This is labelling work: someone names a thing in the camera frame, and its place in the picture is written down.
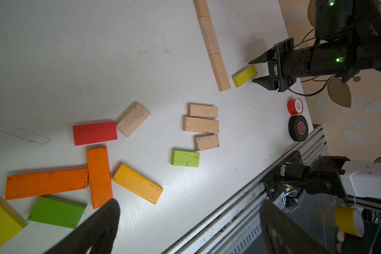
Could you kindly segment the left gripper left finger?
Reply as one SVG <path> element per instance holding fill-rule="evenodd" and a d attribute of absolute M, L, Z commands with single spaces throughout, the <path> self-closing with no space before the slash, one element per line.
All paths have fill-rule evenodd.
<path fill-rule="evenodd" d="M 110 254 L 119 219 L 120 206 L 117 200 L 111 199 L 46 253 Z"/>

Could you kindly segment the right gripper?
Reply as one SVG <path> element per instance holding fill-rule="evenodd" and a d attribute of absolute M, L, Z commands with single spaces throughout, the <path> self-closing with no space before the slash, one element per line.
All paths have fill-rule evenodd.
<path fill-rule="evenodd" d="M 273 46 L 248 64 L 272 63 L 274 82 L 280 92 L 290 88 L 298 78 L 332 75 L 349 79 L 349 40 L 340 39 L 294 49 L 294 40 L 287 39 Z M 269 91 L 275 85 L 269 75 L 253 79 Z"/>

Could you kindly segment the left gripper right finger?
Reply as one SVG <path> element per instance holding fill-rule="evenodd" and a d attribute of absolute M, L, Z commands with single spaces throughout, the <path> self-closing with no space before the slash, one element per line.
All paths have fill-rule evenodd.
<path fill-rule="evenodd" d="M 329 253 L 271 201 L 262 202 L 259 215 L 262 235 L 270 254 Z"/>

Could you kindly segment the yellow-green long block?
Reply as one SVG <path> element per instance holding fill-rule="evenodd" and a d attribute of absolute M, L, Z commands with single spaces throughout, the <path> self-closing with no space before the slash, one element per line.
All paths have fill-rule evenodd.
<path fill-rule="evenodd" d="M 255 65 L 249 65 L 244 67 L 242 70 L 238 71 L 232 76 L 232 80 L 236 86 L 236 88 L 242 86 L 249 80 L 253 79 L 257 74 L 257 69 Z"/>

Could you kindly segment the amber yellow block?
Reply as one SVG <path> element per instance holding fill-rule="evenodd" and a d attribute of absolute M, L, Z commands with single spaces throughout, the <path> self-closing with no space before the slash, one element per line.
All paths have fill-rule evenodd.
<path fill-rule="evenodd" d="M 163 188 L 126 165 L 121 165 L 112 177 L 112 181 L 142 197 L 152 204 L 156 204 L 163 192 Z"/>

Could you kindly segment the wood small block lowest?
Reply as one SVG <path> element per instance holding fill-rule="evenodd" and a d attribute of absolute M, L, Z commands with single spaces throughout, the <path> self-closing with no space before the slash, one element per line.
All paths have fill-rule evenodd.
<path fill-rule="evenodd" d="M 217 134 L 197 135 L 194 137 L 195 150 L 204 151 L 219 148 L 219 136 Z"/>

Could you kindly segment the light green small block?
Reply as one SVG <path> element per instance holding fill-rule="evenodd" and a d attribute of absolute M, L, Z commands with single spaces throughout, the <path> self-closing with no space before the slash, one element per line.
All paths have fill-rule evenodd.
<path fill-rule="evenodd" d="M 200 153 L 191 151 L 173 150 L 171 164 L 182 167 L 199 167 Z"/>

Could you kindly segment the wood long block vertical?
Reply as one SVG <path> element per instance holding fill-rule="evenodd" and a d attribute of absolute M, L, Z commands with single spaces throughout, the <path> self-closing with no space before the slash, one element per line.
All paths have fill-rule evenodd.
<path fill-rule="evenodd" d="M 220 92 L 229 90 L 231 88 L 228 74 L 224 65 L 222 55 L 220 53 L 212 54 L 209 56 L 215 79 Z"/>

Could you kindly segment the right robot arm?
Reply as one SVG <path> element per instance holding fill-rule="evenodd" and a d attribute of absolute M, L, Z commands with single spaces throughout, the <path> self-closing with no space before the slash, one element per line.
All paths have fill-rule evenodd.
<path fill-rule="evenodd" d="M 316 1 L 314 44 L 298 48 L 286 39 L 253 64 L 266 63 L 269 74 L 254 80 L 269 91 L 290 91 L 298 78 L 326 76 L 322 89 L 348 108 L 347 82 L 361 70 L 381 72 L 381 12 L 378 1 Z M 274 199 L 287 187 L 309 194 L 325 193 L 381 210 L 381 164 L 324 156 L 311 166 L 283 161 L 266 178 Z"/>

